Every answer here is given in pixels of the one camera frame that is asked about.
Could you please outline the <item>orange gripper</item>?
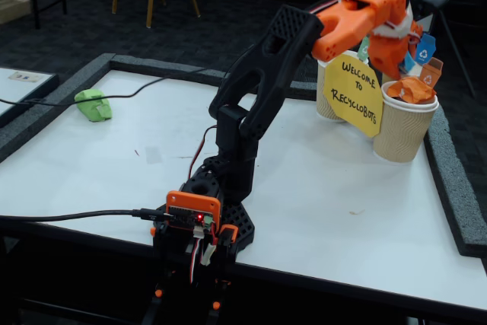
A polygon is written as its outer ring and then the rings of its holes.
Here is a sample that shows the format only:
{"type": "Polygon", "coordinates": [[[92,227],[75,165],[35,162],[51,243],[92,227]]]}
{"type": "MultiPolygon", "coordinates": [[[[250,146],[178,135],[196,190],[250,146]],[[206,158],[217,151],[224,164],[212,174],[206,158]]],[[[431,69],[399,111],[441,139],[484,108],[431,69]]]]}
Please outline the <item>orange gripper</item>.
{"type": "Polygon", "coordinates": [[[406,52],[416,53],[416,48],[421,41],[423,26],[413,21],[408,37],[390,38],[375,35],[369,36],[368,56],[371,64],[378,71],[392,78],[400,79],[399,64],[404,60],[406,52]]]}

